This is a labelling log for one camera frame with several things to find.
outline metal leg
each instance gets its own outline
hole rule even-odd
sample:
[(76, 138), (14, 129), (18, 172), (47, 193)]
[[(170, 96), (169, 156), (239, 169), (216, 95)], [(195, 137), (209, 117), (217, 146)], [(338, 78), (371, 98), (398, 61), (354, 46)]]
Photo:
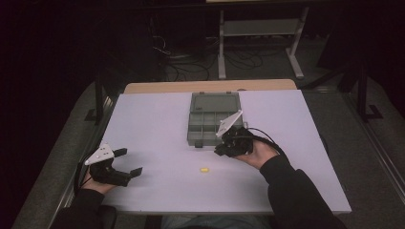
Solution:
[(358, 97), (357, 97), (357, 111), (364, 122), (368, 123), (369, 119), (382, 118), (382, 114), (374, 105), (369, 105), (372, 110), (371, 114), (367, 114), (367, 75), (364, 73), (364, 64), (359, 66), (360, 75), (358, 79)]
[(307, 19), (309, 8), (306, 7), (303, 9), (300, 22), (297, 25), (297, 29), (294, 34), (294, 40), (292, 42), (292, 45), (290, 48), (286, 48), (287, 56), (289, 59), (289, 62), (291, 63), (292, 69), (294, 70), (295, 76), (298, 79), (304, 78), (304, 74), (301, 71), (300, 65), (298, 64), (297, 58), (295, 58), (295, 51), (297, 50), (298, 47), (298, 42), (300, 41), (301, 34), (303, 32), (303, 28), (305, 26), (305, 21)]
[(221, 10), (220, 16), (220, 53), (218, 55), (218, 77), (226, 79), (225, 60), (224, 60), (224, 11)]

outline white table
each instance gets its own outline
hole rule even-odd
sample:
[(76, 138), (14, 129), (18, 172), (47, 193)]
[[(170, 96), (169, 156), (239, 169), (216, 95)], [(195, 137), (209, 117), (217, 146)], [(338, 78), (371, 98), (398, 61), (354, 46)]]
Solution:
[[(315, 183), (334, 214), (351, 207), (330, 164), (301, 91), (240, 92), (244, 121), (268, 133), (296, 169)], [(143, 167), (126, 188), (104, 200), (119, 211), (139, 214), (272, 213), (267, 183), (245, 163), (195, 149), (186, 133), (191, 93), (123, 94), (102, 143), (128, 148), (115, 159), (122, 172)], [(209, 168), (201, 173), (201, 168)]]

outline black cable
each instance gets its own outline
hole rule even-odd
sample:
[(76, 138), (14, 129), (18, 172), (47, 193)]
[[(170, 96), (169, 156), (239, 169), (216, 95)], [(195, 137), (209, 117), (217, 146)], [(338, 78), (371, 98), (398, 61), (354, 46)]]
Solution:
[(274, 142), (274, 140), (273, 140), (268, 134), (266, 134), (265, 132), (263, 132), (263, 131), (261, 131), (261, 130), (259, 130), (259, 129), (256, 129), (256, 128), (247, 128), (247, 130), (258, 131), (258, 132), (262, 133), (263, 135), (265, 135), (266, 137), (268, 137), (268, 139), (270, 139), (272, 142)]
[[(201, 65), (201, 64), (196, 64), (197, 62), (196, 63), (194, 63), (194, 62), (170, 63), (170, 64), (167, 64), (167, 66), (175, 69), (176, 72), (178, 70), (181, 70), (181, 71), (184, 71), (184, 72), (187, 72), (187, 73), (206, 72), (206, 79), (205, 80), (208, 80), (209, 76), (210, 76), (209, 69), (216, 63), (217, 58), (218, 58), (218, 55), (215, 55), (215, 57), (212, 59), (211, 63), (207, 67), (205, 67), (204, 65)], [(179, 66), (194, 66), (194, 67), (198, 67), (200, 69), (193, 71), (193, 70), (188, 70), (186, 68), (182, 68), (182, 67), (179, 67)]]

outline cable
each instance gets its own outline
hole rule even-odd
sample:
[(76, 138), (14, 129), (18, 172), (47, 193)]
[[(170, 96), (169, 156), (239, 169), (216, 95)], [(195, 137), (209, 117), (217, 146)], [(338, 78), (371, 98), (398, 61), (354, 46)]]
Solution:
[(266, 134), (265, 132), (263, 132), (263, 131), (261, 131), (261, 130), (259, 130), (259, 129), (256, 129), (256, 128), (247, 128), (247, 130), (258, 131), (258, 132), (262, 133), (263, 135), (265, 135), (266, 137), (268, 137), (268, 139), (270, 139), (272, 142), (274, 142), (274, 140), (273, 140), (268, 134)]

